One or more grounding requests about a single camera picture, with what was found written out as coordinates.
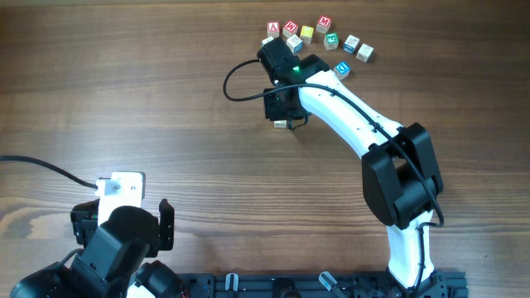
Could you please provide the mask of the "white block blue side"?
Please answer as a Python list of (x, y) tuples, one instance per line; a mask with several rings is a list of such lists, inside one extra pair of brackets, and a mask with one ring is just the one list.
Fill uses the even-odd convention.
[(263, 40), (261, 41), (261, 45), (262, 45), (262, 47), (265, 46), (267, 43), (273, 41), (273, 40), (274, 40), (274, 37), (272, 37), (272, 36), (269, 36), (269, 37), (267, 37), (266, 39), (263, 39)]

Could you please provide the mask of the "wooden block number one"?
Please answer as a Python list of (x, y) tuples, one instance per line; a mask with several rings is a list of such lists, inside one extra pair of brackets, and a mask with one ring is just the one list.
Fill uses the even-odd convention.
[(273, 122), (273, 126), (274, 126), (275, 128), (287, 129), (287, 128), (288, 128), (287, 120), (277, 120), (277, 121), (274, 121), (274, 122)]

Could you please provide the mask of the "yellow top block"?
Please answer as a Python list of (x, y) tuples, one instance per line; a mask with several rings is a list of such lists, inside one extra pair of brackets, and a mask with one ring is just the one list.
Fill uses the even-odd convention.
[(300, 31), (300, 38), (304, 44), (310, 44), (314, 34), (314, 28), (311, 26), (302, 26)]

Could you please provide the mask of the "red letter A block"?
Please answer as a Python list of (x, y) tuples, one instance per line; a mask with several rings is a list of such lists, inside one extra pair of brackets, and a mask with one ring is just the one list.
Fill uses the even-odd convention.
[(270, 21), (267, 23), (267, 36), (278, 38), (280, 36), (280, 25), (277, 21)]

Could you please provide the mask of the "red letter W block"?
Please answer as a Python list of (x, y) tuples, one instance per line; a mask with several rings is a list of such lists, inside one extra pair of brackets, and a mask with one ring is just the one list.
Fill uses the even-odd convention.
[(298, 24), (295, 23), (294, 21), (292, 20), (289, 20), (287, 21), (283, 28), (282, 28), (282, 34), (286, 37), (286, 38), (290, 38), (291, 36), (295, 35), (298, 31)]

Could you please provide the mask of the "green letter block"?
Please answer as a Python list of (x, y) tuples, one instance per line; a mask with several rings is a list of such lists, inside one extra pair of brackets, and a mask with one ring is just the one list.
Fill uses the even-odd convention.
[(334, 50), (338, 47), (340, 39), (336, 32), (327, 33), (324, 37), (324, 46), (327, 50)]

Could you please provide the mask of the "blue letter D block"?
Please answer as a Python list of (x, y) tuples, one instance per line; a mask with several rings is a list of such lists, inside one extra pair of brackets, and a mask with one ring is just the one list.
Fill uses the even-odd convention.
[(341, 61), (334, 67), (334, 73), (338, 80), (346, 78), (350, 71), (351, 68), (345, 61)]

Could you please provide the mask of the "white block blue picture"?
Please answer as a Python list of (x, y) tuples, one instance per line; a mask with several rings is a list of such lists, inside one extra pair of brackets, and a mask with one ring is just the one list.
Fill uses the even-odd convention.
[(345, 39), (343, 44), (343, 50), (353, 54), (355, 53), (358, 45), (359, 45), (360, 39), (353, 35), (348, 35), (348, 37)]

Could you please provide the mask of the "plain wooden block right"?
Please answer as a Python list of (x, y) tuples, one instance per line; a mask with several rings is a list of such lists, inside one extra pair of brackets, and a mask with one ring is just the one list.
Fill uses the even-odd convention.
[(367, 44), (363, 44), (359, 48), (359, 50), (357, 52), (357, 55), (356, 55), (356, 58), (358, 60), (363, 61), (364, 63), (368, 63), (372, 53), (373, 53), (373, 47), (369, 46)]

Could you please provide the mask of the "red letter M block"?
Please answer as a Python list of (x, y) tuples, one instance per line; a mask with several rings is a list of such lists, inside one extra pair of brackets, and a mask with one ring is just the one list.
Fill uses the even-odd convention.
[(332, 23), (332, 20), (330, 17), (321, 15), (317, 21), (316, 30), (319, 33), (327, 34), (330, 29), (331, 23)]

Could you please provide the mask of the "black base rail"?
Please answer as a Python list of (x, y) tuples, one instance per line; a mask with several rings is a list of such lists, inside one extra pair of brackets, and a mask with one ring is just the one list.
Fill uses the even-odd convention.
[(426, 297), (468, 298), (470, 291), (463, 272), (435, 271), (413, 289), (400, 286), (388, 272), (319, 275), (181, 274), (185, 297)]

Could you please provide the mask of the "white block centre row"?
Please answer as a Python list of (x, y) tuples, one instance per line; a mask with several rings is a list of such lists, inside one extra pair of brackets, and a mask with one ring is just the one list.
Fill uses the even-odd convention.
[(303, 41), (297, 35), (292, 35), (286, 40), (286, 44), (293, 54), (298, 53), (303, 48)]

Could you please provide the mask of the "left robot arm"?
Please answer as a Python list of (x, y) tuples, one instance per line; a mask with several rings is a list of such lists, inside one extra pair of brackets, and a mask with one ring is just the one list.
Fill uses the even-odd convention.
[(187, 297), (185, 283), (159, 261), (143, 263), (174, 244), (175, 210), (163, 199), (161, 217), (120, 206), (102, 224), (99, 201), (70, 212), (77, 248), (20, 280), (11, 297)]

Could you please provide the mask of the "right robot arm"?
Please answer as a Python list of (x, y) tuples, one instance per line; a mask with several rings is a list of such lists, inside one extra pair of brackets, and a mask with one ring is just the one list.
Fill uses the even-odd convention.
[(428, 235), (443, 190), (428, 131), (385, 118), (349, 91), (345, 62), (330, 68), (317, 55), (300, 59), (295, 52), (269, 37), (257, 53), (273, 84), (264, 95), (266, 117), (291, 123), (315, 115), (351, 146), (362, 162), (365, 202), (387, 227), (388, 270), (402, 289), (418, 293), (434, 271)]

